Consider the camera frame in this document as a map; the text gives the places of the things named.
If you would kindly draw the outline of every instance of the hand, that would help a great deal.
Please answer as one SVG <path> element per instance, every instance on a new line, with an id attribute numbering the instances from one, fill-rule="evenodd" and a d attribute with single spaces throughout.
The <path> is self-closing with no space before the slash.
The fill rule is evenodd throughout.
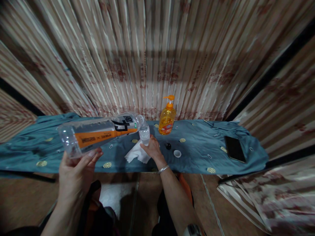
<path id="1" fill-rule="evenodd" d="M 78 159 L 70 159 L 64 152 L 59 167 L 59 203 L 71 204 L 76 200 L 85 199 L 93 179 L 95 164 L 101 155 L 101 148 L 92 150 Z"/>
<path id="2" fill-rule="evenodd" d="M 167 165 L 164 159 L 164 156 L 161 153 L 160 144 L 158 143 L 157 139 L 153 135 L 150 135 L 150 141 L 149 141 L 148 146 L 145 146 L 144 144 L 140 144 L 140 147 L 142 147 L 143 150 L 145 150 L 145 152 L 150 157 L 152 157 L 158 169 L 161 169 Z"/>

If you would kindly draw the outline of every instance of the pump dispenser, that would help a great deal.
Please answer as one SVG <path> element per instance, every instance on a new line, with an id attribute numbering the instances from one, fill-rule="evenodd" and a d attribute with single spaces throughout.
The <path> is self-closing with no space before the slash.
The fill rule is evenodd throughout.
<path id="1" fill-rule="evenodd" d="M 168 97 L 168 103 L 166 105 L 166 108 L 163 109 L 160 116 L 160 124 L 158 126 L 158 131 L 162 135 L 167 135 L 172 131 L 173 124 L 175 121 L 176 116 L 176 110 L 173 108 L 174 103 L 174 95 L 169 95 Z"/>

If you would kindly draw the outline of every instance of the black phone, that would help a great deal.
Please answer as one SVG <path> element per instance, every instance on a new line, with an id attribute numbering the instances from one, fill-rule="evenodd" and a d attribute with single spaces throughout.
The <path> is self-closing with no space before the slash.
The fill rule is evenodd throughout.
<path id="1" fill-rule="evenodd" d="M 241 143 L 238 139 L 224 136 L 227 155 L 237 161 L 246 163 Z"/>

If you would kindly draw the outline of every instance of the beige curtain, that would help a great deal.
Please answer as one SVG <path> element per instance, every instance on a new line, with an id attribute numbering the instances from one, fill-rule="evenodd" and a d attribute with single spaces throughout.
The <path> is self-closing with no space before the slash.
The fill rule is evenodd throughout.
<path id="1" fill-rule="evenodd" d="M 315 156 L 219 185 L 252 223 L 271 235 L 314 235 Z"/>
<path id="2" fill-rule="evenodd" d="M 235 120 L 257 137 L 270 159 L 315 144 L 315 37 Z M 218 190 L 251 222 L 276 235 L 313 235 L 314 156 Z"/>
<path id="3" fill-rule="evenodd" d="M 0 89 L 0 144 L 33 124 L 36 116 Z"/>
<path id="4" fill-rule="evenodd" d="M 313 12 L 312 0 L 5 1 L 2 78 L 45 114 L 156 120 L 173 94 L 177 119 L 221 120 Z"/>
<path id="5" fill-rule="evenodd" d="M 239 114 L 271 159 L 315 144 L 315 37 Z"/>

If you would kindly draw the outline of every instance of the orange label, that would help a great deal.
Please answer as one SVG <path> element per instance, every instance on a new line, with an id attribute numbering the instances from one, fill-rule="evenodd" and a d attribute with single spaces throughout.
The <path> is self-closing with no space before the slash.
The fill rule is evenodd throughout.
<path id="1" fill-rule="evenodd" d="M 163 133 L 170 133 L 172 128 L 173 128 L 173 124 L 168 124 L 168 125 L 163 126 L 161 130 Z"/>
<path id="2" fill-rule="evenodd" d="M 115 138 L 124 134 L 135 133 L 137 129 L 128 129 L 127 131 L 102 131 L 102 132 L 90 132 L 90 133 L 75 133 L 75 138 L 78 141 L 80 148 L 102 142 L 104 140 Z"/>

